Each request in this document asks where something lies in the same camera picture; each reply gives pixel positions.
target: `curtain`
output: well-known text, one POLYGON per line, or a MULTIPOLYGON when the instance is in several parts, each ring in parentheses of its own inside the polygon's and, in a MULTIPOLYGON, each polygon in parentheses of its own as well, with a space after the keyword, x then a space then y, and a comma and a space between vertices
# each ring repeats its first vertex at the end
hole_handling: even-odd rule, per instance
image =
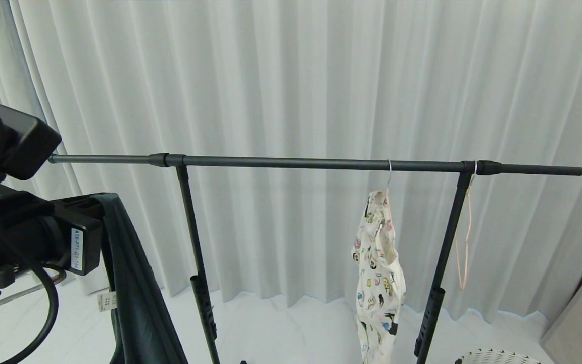
MULTIPOLYGON (((0 102, 41 115, 64 154, 582 166, 582 2, 11 0, 0 5, 0 102)), ((355 302, 349 250, 388 172, 189 171, 210 287, 224 300, 355 302)), ((456 178, 390 182, 417 310, 456 178)), ((174 170, 47 164, 20 186, 45 198, 118 193, 167 292, 196 272, 174 170)), ((452 252, 445 309, 556 318, 582 275, 582 177, 479 176, 471 205, 469 283, 457 287, 452 252)), ((467 224, 465 207, 460 242, 467 224)), ((105 284, 80 281, 87 293, 105 284)))

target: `cartoon print shirt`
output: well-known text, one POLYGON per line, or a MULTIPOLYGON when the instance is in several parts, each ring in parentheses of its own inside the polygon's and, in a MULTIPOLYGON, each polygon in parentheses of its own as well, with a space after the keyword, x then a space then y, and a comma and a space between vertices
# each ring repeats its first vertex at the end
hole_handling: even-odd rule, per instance
POLYGON ((406 280, 395 250, 386 193, 369 194, 351 252, 358 264, 356 316, 363 364, 388 364, 397 336, 406 280))

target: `horizontal bar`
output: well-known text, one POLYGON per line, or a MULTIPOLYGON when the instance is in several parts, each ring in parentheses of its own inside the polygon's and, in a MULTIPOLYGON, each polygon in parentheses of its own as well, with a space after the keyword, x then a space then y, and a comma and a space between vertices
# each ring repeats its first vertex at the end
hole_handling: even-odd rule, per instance
MULTIPOLYGON (((196 157, 183 158, 187 166, 226 166, 263 168, 309 168, 337 170, 388 170, 389 162, 364 159, 309 159, 261 157, 196 157)), ((420 172, 462 172, 463 162, 391 161, 392 170, 420 172)))
MULTIPOLYGON (((388 170, 388 161, 369 159, 315 159, 315 158, 267 158, 267 157, 213 157, 183 154, 152 155, 52 155, 51 163, 121 163, 152 164, 154 166, 226 166, 262 168, 308 168, 331 170, 388 170)), ((434 161, 391 161, 392 170, 413 172, 475 172, 475 163, 434 161)), ((476 173, 582 175, 582 168, 566 166, 536 166, 526 164, 501 164, 494 161, 478 161, 476 173)))

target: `laundry basket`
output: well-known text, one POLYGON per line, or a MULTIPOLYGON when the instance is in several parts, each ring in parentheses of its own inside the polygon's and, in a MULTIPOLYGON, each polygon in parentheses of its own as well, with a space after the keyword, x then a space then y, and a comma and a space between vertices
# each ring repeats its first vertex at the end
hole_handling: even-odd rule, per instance
POLYGON ((541 362, 515 352, 488 349, 469 352, 457 359, 455 364, 541 364, 541 362))

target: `rack leg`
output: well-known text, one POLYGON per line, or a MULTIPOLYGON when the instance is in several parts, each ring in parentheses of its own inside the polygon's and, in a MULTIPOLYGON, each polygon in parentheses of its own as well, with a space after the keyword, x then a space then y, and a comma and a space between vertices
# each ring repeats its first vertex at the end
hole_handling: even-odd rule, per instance
POLYGON ((199 309, 199 316, 201 318, 201 326, 204 329, 206 336, 206 344, 208 351, 210 351, 210 359, 212 364, 219 364, 219 353, 217 352, 217 326, 212 314, 212 305, 210 303, 210 291, 208 290, 208 281, 206 280, 206 268, 204 267, 204 259, 201 254, 201 242, 199 241, 199 231, 197 230, 197 220, 195 219, 195 210, 192 207, 192 193, 190 191, 190 182, 187 175, 187 168, 185 166, 178 166, 176 168, 176 175, 181 187, 181 195, 183 196, 183 204, 185 207, 185 216, 187 217, 187 228, 190 231, 190 240, 192 241, 192 252, 195 256, 195 263, 197 264, 197 275, 191 277, 192 290, 197 301, 197 308, 199 309))
POLYGON ((466 191, 471 183, 472 175, 472 172, 462 172, 459 174, 459 179, 457 180, 457 191, 455 192, 450 217, 448 217, 448 225, 446 226, 446 232, 444 233, 444 242, 442 243, 442 249, 439 253, 437 267, 434 270, 432 287, 430 288, 430 294, 428 296, 428 304, 426 305, 425 313, 423 313, 423 321, 419 336, 416 339, 416 343, 414 343, 414 355, 417 357, 417 364, 425 364, 425 360, 428 357, 430 343, 432 342, 432 336, 434 335, 434 328, 437 325, 437 318, 439 317, 439 310, 442 307, 444 294, 446 293, 443 288, 441 288, 444 272, 446 271, 446 262, 448 262, 448 256, 451 252, 451 247, 453 246, 455 230, 457 230, 457 223, 459 222, 459 216, 462 213, 462 207, 464 207, 464 198, 466 198, 466 191))

